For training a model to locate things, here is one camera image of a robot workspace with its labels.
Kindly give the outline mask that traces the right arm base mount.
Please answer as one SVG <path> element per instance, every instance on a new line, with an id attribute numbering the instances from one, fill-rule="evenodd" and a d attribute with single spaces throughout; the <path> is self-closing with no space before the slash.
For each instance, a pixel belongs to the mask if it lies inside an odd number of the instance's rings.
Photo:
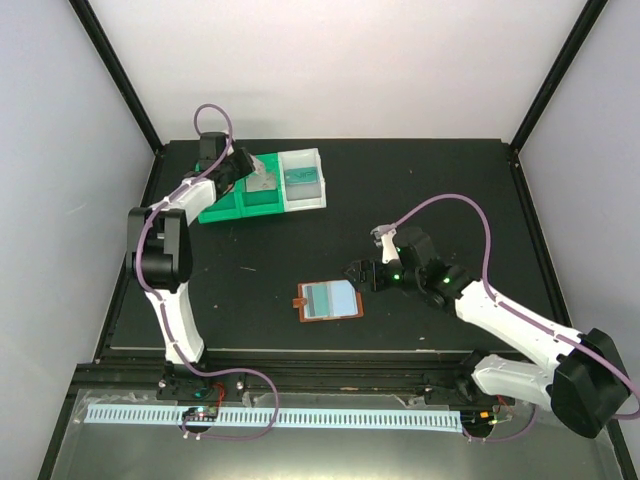
<path id="1" fill-rule="evenodd" d="M 508 396 L 489 395 L 476 384 L 469 370 L 461 368 L 435 368 L 419 371 L 418 392 L 430 403 L 464 407 L 489 407 L 504 400 L 508 406 L 516 401 Z"/>

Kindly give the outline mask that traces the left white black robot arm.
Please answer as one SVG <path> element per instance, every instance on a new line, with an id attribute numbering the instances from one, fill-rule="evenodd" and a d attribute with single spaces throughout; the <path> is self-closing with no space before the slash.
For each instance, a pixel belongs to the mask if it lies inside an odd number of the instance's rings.
<path id="1" fill-rule="evenodd" d="M 189 228 L 257 168 L 246 149 L 234 146 L 229 132 L 202 133 L 199 148 L 200 171 L 187 173 L 156 203 L 129 211 L 126 253 L 126 268 L 151 303 L 160 326 L 167 368 L 183 370 L 179 386 L 193 399 L 213 391 L 215 376 L 207 369 L 206 344 L 189 298 L 193 272 Z"/>

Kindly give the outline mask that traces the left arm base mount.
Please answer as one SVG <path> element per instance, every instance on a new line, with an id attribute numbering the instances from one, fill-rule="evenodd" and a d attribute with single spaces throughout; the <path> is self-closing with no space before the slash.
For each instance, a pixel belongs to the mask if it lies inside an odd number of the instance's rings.
<path id="1" fill-rule="evenodd" d="M 224 400 L 235 387 L 234 376 L 202 377 L 184 365 L 167 363 L 158 381 L 156 398 L 178 404 L 213 404 Z"/>

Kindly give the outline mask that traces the teal VIP card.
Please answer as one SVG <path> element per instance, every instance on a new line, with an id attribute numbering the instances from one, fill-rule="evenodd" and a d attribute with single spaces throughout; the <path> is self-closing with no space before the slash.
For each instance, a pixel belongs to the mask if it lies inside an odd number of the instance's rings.
<path id="1" fill-rule="evenodd" d="M 306 285 L 303 287 L 303 294 L 307 301 L 305 306 L 307 319 L 325 318 L 330 315 L 329 288 L 325 283 Z"/>
<path id="2" fill-rule="evenodd" d="M 316 167 L 292 168 L 284 171 L 286 185 L 315 184 L 319 182 Z"/>

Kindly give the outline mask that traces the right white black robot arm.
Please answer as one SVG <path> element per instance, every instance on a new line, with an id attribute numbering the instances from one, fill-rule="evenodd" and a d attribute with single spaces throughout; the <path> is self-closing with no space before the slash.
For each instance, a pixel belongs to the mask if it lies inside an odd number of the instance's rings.
<path id="1" fill-rule="evenodd" d="M 500 339 L 523 355 L 513 361 L 474 353 L 471 366 L 454 379 L 457 396 L 479 402 L 486 395 L 529 402 L 572 432 L 593 439 L 631 395 L 613 339 L 558 324 L 504 296 L 490 292 L 461 266 L 448 264 L 418 227 L 372 232 L 382 254 L 355 260 L 344 270 L 359 292 L 391 288 L 416 291 L 426 303 Z"/>

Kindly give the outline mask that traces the brown leather card holder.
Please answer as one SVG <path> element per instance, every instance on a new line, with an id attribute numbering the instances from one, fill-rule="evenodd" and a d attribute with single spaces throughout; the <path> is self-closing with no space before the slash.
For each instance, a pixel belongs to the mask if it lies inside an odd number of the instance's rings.
<path id="1" fill-rule="evenodd" d="M 324 281 L 324 282 L 309 282 L 309 283 L 300 283 L 298 285 L 298 290 L 297 290 L 297 296 L 292 300 L 292 306 L 294 309 L 296 309 L 298 311 L 299 314 L 299 321 L 301 323 L 311 323 L 311 322 L 320 322 L 320 321 L 332 321 L 332 320 L 341 320 L 341 319 L 353 319 L 353 318 L 361 318 L 364 316 L 364 307 L 363 307 L 363 303 L 362 303 L 362 298 L 361 298 L 361 294 L 357 291 L 357 297 L 358 297 L 358 306 L 359 306 L 359 313 L 356 316 L 351 316 L 351 317 L 334 317 L 331 315 L 325 318 L 317 318 L 317 319 L 307 319 L 305 317 L 305 306 L 307 304 L 306 299 L 304 298 L 304 294 L 303 294 L 303 287 L 309 284 L 316 284 L 316 283 L 325 283 L 328 288 L 329 285 L 332 281 L 339 281 L 339 280 L 331 280 L 331 281 Z"/>

